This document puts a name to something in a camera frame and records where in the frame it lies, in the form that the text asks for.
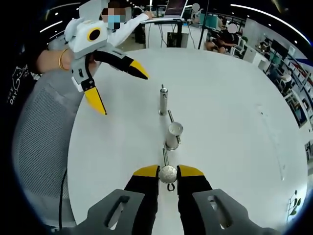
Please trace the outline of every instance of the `gray office chair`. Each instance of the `gray office chair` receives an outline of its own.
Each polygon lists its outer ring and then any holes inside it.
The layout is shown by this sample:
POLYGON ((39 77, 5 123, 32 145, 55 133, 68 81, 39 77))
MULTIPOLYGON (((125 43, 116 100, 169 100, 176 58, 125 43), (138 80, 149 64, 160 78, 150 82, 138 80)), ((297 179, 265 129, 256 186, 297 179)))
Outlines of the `gray office chair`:
MULTIPOLYGON (((58 227, 61 181, 82 95, 70 72, 45 73, 27 99, 14 133, 12 156, 17 177, 39 218, 49 226, 58 227)), ((63 227, 75 226, 67 179, 62 208, 63 227)))

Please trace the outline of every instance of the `silver ball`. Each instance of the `silver ball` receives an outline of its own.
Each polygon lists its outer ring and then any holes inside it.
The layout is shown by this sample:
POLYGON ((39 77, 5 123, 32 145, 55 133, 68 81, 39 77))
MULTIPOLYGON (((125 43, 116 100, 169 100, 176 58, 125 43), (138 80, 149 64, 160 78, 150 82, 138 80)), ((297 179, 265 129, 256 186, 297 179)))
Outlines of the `silver ball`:
POLYGON ((161 182, 165 184, 171 184, 174 183, 177 179, 177 170, 171 165, 166 165, 161 168, 158 176, 161 182))

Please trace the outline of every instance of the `computer monitor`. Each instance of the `computer monitor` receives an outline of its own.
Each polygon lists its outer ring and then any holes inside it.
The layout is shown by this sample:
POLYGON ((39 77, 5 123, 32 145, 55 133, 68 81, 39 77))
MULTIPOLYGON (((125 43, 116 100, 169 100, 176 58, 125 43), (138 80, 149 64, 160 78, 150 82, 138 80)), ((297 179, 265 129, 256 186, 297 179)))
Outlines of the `computer monitor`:
POLYGON ((277 51, 277 53, 280 54, 283 59, 288 55, 288 50, 276 40, 273 40, 271 48, 277 51))
POLYGON ((187 0, 169 0, 164 17, 181 18, 186 7, 187 0))

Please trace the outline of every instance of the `white table surface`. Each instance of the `white table surface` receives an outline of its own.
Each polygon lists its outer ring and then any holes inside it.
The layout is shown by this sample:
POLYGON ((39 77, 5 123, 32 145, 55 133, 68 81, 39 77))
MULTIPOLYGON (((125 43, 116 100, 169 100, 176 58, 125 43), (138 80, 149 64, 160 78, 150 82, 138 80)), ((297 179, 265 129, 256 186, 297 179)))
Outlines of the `white table surface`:
MULTIPOLYGON (((131 51, 151 78, 132 77, 102 64, 96 85, 108 115, 83 98, 68 151, 68 189, 77 224, 88 209, 141 167, 163 165, 159 90, 184 131, 169 152, 171 165, 204 172, 243 204, 262 227, 282 229, 288 198, 307 191, 305 149, 293 114, 276 87, 252 64, 209 51, 165 48, 131 51)), ((160 183, 154 235, 181 235, 177 192, 160 183)))

